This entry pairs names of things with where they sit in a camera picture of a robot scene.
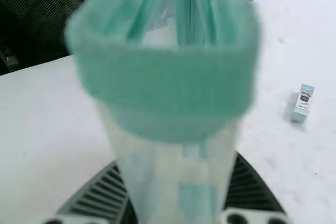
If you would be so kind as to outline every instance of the plastic bag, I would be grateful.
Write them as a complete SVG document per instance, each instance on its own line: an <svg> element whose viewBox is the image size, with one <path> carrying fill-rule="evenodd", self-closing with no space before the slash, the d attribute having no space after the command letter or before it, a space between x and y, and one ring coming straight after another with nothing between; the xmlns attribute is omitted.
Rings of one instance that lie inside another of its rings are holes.
<svg viewBox="0 0 336 224"><path fill-rule="evenodd" d="M253 94L249 0L87 0L66 37L139 221L219 222Z"/></svg>

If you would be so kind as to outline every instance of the black grille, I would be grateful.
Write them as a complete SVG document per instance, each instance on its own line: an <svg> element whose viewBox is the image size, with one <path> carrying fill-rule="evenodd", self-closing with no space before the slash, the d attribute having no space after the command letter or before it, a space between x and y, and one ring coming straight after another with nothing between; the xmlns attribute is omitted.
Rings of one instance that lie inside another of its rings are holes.
<svg viewBox="0 0 336 224"><path fill-rule="evenodd" d="M223 209L227 207L283 212L259 175L239 154ZM58 213L102 217L111 224L138 223L115 162L86 183Z"/></svg>

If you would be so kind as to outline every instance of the white table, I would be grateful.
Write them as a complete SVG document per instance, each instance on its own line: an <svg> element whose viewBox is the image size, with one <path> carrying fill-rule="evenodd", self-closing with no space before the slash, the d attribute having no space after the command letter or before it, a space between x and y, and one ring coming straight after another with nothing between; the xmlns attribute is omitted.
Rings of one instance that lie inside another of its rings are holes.
<svg viewBox="0 0 336 224"><path fill-rule="evenodd" d="M336 223L336 0L254 3L264 38L238 150L294 223ZM298 127L286 110L302 83L316 89ZM72 57L0 77L1 224L55 212L113 158Z"/></svg>

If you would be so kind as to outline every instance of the small box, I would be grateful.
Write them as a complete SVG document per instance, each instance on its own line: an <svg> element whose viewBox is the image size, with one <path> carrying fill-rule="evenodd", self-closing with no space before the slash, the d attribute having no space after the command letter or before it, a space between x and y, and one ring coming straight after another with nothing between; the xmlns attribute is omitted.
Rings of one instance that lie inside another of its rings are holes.
<svg viewBox="0 0 336 224"><path fill-rule="evenodd" d="M314 93L314 87L302 84L299 92L298 100L296 101L295 108L291 117L294 122L302 123L305 121L309 114L311 97Z"/></svg>

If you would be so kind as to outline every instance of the chair backrest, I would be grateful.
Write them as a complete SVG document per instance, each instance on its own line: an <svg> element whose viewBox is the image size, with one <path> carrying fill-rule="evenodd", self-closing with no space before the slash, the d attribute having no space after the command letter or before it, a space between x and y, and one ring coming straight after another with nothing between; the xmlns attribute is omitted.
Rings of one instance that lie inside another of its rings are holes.
<svg viewBox="0 0 336 224"><path fill-rule="evenodd" d="M20 68L68 55L64 27L84 0L0 0L0 37Z"/></svg>

